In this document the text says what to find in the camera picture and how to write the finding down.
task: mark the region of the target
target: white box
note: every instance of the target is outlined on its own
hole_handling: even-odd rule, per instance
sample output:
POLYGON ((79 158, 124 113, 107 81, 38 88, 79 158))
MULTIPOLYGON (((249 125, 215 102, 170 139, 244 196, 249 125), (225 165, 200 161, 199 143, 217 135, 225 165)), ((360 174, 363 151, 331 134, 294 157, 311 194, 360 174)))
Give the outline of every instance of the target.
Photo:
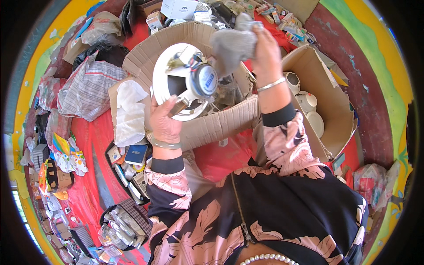
POLYGON ((197 4, 194 0, 163 0, 160 11, 170 19, 193 19, 197 4))
POLYGON ((204 21, 204 20, 210 20, 209 11, 207 10, 201 10, 201 11, 194 11, 193 20, 194 21, 204 21))
POLYGON ((163 29, 163 25, 161 22, 161 18, 162 15, 160 14, 159 11, 156 11, 154 13, 151 13, 147 19, 146 19, 146 23, 149 26, 149 28, 153 31, 155 28, 159 29, 163 29))

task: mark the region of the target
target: white ceramic dish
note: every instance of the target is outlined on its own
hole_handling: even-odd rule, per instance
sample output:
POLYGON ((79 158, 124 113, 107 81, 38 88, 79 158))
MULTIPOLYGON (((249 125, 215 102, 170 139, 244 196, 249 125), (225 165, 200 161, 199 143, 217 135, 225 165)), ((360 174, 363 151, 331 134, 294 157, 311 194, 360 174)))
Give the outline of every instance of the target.
POLYGON ((321 138, 324 134, 324 121, 322 120, 321 115, 317 112, 309 112, 306 114, 306 118, 308 119, 318 138, 321 138))

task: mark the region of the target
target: black plastic bag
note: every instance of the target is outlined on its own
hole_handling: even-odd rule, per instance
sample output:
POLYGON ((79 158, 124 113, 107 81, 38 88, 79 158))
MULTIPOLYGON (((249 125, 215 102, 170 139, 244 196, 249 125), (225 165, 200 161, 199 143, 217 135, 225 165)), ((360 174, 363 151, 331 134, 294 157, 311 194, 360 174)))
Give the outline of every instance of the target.
POLYGON ((37 129, 38 134, 38 145, 39 144, 47 144, 46 140, 46 128, 47 128, 47 121, 49 119, 50 112, 43 114, 43 115, 37 115, 37 119, 35 121, 35 126, 37 129))
POLYGON ((75 71, 75 69, 84 62, 87 56, 92 55, 97 50, 99 50, 99 54, 96 57, 96 61, 106 61, 118 67, 122 67, 125 56, 130 52, 127 47, 121 45, 113 46, 104 42, 99 42, 83 51, 75 58, 72 71, 75 71))

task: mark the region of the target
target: colorful bag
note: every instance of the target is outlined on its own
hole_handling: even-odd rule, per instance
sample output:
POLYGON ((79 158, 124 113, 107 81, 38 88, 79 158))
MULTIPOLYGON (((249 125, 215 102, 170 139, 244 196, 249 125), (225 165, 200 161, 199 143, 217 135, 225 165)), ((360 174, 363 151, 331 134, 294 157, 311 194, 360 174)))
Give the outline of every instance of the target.
POLYGON ((88 172, 85 157, 76 146, 74 139, 70 137, 68 140, 69 142, 54 133, 53 155, 56 165, 65 173, 75 171, 78 176, 84 176, 88 172))

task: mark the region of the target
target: plastic bag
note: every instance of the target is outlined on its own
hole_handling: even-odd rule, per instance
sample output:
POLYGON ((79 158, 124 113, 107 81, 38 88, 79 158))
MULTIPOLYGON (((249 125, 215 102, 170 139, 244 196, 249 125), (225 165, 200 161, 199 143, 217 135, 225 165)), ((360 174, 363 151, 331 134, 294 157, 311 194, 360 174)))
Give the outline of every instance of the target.
POLYGON ((353 172, 353 188, 362 195, 373 210, 377 209, 387 181, 386 169, 377 164, 368 164, 353 172))
POLYGON ((62 257, 62 260, 64 262, 66 262, 66 263, 72 263, 73 262, 71 255, 69 255, 68 250, 66 250, 65 248, 59 249, 59 253, 60 253, 60 256, 62 257))
POLYGON ((37 144, 35 143, 35 139, 32 137, 28 137, 27 139, 25 139, 25 143, 27 144, 27 147, 30 151, 30 156, 32 161, 32 150, 37 146, 37 144))
POLYGON ((21 166, 28 166, 29 164, 32 164, 31 152, 29 151, 28 148, 25 149, 24 155, 21 158, 20 164, 21 166))
POLYGON ((46 144, 46 128, 47 128, 47 121, 49 118, 49 114, 43 114, 43 115, 37 115, 35 125, 37 128, 37 134, 38 134, 38 144, 46 144))
POLYGON ((94 16, 91 25, 81 34, 81 40, 90 46, 101 41, 121 45, 125 40, 123 37, 118 38, 121 35, 119 18, 108 11, 103 11, 94 16))
POLYGON ((70 137, 69 141, 71 145, 70 142, 54 133, 53 155, 56 164, 65 173, 75 171, 78 176, 84 176, 88 172, 85 157, 82 151, 75 145, 73 138, 70 137))
POLYGON ((60 114, 92 122, 110 108, 108 89, 124 79, 127 72, 106 61, 95 61, 97 54, 87 57, 59 91, 60 114))
POLYGON ((41 77, 38 89, 40 90, 39 105, 45 110, 56 107, 56 97, 60 90, 60 79, 54 78, 57 67, 49 68, 41 77))
POLYGON ((392 167, 389 169, 389 171, 387 171, 387 174, 385 175, 384 192, 380 196, 380 199, 378 200, 378 203, 375 206, 375 209, 373 208, 374 211, 377 212, 378 210, 380 210, 381 208, 387 205, 389 198, 393 194, 393 187, 395 185, 397 177, 399 176, 399 171, 400 171, 400 162, 399 160, 396 160, 393 163, 392 167))
POLYGON ((130 52, 127 47, 121 45, 112 46, 105 42, 99 42, 80 53, 77 58, 75 58, 72 71, 75 71, 75 69, 84 62, 87 56, 94 54, 97 50, 99 54, 96 57, 96 61, 106 61, 118 67, 122 67, 125 56, 130 52))

